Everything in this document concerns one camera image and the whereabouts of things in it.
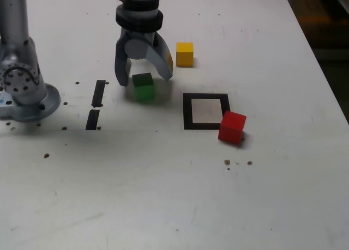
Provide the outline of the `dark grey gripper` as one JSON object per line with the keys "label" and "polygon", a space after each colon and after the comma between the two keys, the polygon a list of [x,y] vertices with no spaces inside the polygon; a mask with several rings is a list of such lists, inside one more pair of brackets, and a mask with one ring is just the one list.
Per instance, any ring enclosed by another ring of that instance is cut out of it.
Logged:
{"label": "dark grey gripper", "polygon": [[158,74],[167,81],[173,76],[171,52],[157,32],[140,33],[121,29],[120,38],[116,43],[115,75],[122,87],[128,85],[128,58],[149,61]]}

